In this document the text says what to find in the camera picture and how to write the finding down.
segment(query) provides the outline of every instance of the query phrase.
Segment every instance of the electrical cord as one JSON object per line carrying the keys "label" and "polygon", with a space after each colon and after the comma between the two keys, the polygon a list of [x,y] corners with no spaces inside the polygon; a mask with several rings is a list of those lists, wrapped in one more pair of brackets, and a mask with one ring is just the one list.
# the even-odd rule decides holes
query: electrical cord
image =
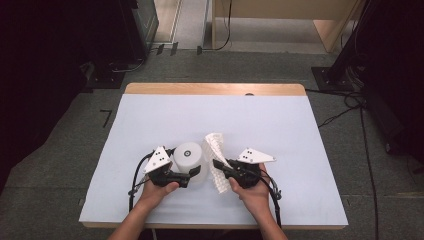
{"label": "electrical cord", "polygon": [[227,35],[227,40],[225,41],[224,45],[222,45],[220,48],[209,48],[209,49],[201,49],[201,47],[199,46],[198,48],[201,49],[201,51],[219,51],[221,49],[223,49],[225,46],[227,46],[228,42],[230,41],[231,38],[231,9],[233,6],[233,0],[230,0],[230,9],[228,10],[228,27],[227,24],[225,23],[225,18],[224,18],[224,25],[225,28],[228,30],[228,35]]}
{"label": "electrical cord", "polygon": [[142,182],[140,182],[139,184],[135,184],[135,182],[137,181],[137,176],[138,176],[138,171],[140,170],[140,167],[141,167],[141,165],[143,164],[143,162],[146,160],[146,159],[148,159],[148,158],[151,158],[152,157],[152,155],[153,155],[153,153],[154,153],[154,151],[152,151],[151,153],[149,153],[149,154],[147,154],[146,156],[144,156],[141,160],[140,160],[140,162],[138,163],[138,165],[137,165],[137,168],[136,168],[136,170],[135,170],[135,173],[134,173],[134,178],[133,178],[133,182],[132,182],[132,185],[131,185],[131,190],[128,192],[128,195],[130,195],[130,199],[129,199],[129,211],[131,212],[131,210],[133,209],[133,207],[134,207],[134,194],[138,191],[138,189],[139,189],[139,187],[141,186],[141,184],[143,184],[143,183],[145,183],[145,182],[147,182],[146,180],[144,180],[144,179],[142,179],[141,181]]}
{"label": "electrical cord", "polygon": [[223,49],[225,46],[227,46],[228,41],[230,41],[230,37],[231,37],[231,9],[232,9],[232,5],[233,5],[233,0],[230,0],[230,9],[228,10],[228,36],[227,36],[227,40],[225,41],[224,45],[222,45],[222,47],[215,49],[215,51],[219,51],[219,50]]}
{"label": "electrical cord", "polygon": [[[360,101],[358,98],[362,98],[362,94],[360,92],[350,92],[350,93],[342,93],[342,92],[331,92],[331,91],[319,91],[319,90],[312,90],[312,89],[305,89],[307,92],[315,92],[315,93],[321,93],[321,94],[328,94],[328,95],[334,95],[334,96],[343,96],[344,97],[344,104],[348,109],[345,111],[332,116],[330,118],[327,118],[322,124],[318,125],[318,128],[321,128],[325,125],[328,125],[332,121],[336,120],[337,118],[343,116],[344,114],[359,109],[362,107],[365,107],[365,101]],[[356,105],[351,105],[348,102],[348,99],[353,99],[356,102]]]}
{"label": "electrical cord", "polygon": [[349,80],[359,88],[362,89],[365,86],[365,84],[359,79],[359,74],[355,72],[351,65],[346,67],[345,73]]}
{"label": "electrical cord", "polygon": [[[345,97],[344,98],[344,104],[348,107],[348,110],[345,110],[342,113],[340,113],[340,114],[338,114],[334,117],[329,118],[331,120],[327,119],[326,121],[324,121],[325,124],[321,124],[319,127],[329,124],[330,122],[332,122],[336,118],[342,116],[343,114],[345,114],[345,113],[347,113],[351,110],[354,110],[354,109],[360,110],[359,112],[360,112],[360,118],[361,118],[362,134],[363,134],[363,137],[364,137],[365,154],[366,154],[366,159],[367,159],[367,164],[368,164],[368,172],[370,174],[370,181],[371,181],[373,201],[374,201],[375,239],[379,240],[379,217],[378,217],[377,190],[376,190],[375,183],[374,183],[374,174],[373,174],[372,167],[371,167],[371,160],[370,160],[369,148],[368,148],[368,138],[367,138],[367,133],[366,133],[366,130],[365,130],[365,122],[364,122],[364,116],[363,116],[363,110],[366,109],[365,101],[358,100],[358,97],[362,97],[361,93],[359,93],[359,92],[351,92],[351,93],[348,93],[348,94],[344,94],[344,93],[339,93],[339,92],[322,92],[322,91],[318,91],[318,90],[309,90],[309,89],[307,89],[306,91],[322,93],[322,94],[331,94],[331,95],[337,95],[337,96],[344,96]],[[348,98],[353,98],[356,101],[356,105],[350,105],[347,101]]]}
{"label": "electrical cord", "polygon": [[375,231],[375,239],[378,240],[379,239],[379,231],[378,231],[377,190],[375,188],[375,183],[374,183],[374,175],[373,175],[373,172],[372,172],[371,161],[370,161],[370,154],[369,154],[369,150],[368,150],[367,132],[365,131],[364,116],[363,116],[362,110],[363,110],[363,108],[361,107],[360,114],[361,114],[362,134],[364,135],[365,153],[366,153],[366,156],[367,156],[368,171],[369,171],[369,174],[370,174],[371,187],[372,187],[372,195],[373,195],[373,200],[374,200],[374,224],[375,224],[374,231]]}
{"label": "electrical cord", "polygon": [[250,170],[246,170],[246,169],[240,169],[242,172],[244,173],[248,173],[250,175],[253,175],[255,177],[258,177],[259,180],[261,180],[261,182],[263,182],[265,184],[265,186],[267,186],[268,191],[269,191],[269,195],[271,196],[272,202],[274,203],[274,208],[275,208],[275,218],[277,220],[277,224],[280,228],[282,228],[281,226],[281,217],[280,217],[280,205],[278,204],[278,200],[281,199],[281,191],[278,191],[278,187],[276,185],[274,185],[274,180],[268,175],[267,172],[263,171],[266,173],[267,177],[270,178],[272,186],[274,187],[274,189],[277,189],[277,192],[275,192],[270,186],[269,183],[261,176],[256,174],[255,172],[252,172]]}
{"label": "electrical cord", "polygon": [[114,72],[114,73],[133,72],[133,71],[137,70],[138,68],[140,68],[141,65],[143,65],[143,63],[144,63],[144,60],[143,59],[137,59],[137,61],[140,61],[140,63],[136,67],[134,67],[134,68],[123,69],[123,70],[117,70],[117,69],[114,70],[114,69],[112,69],[112,72]]}

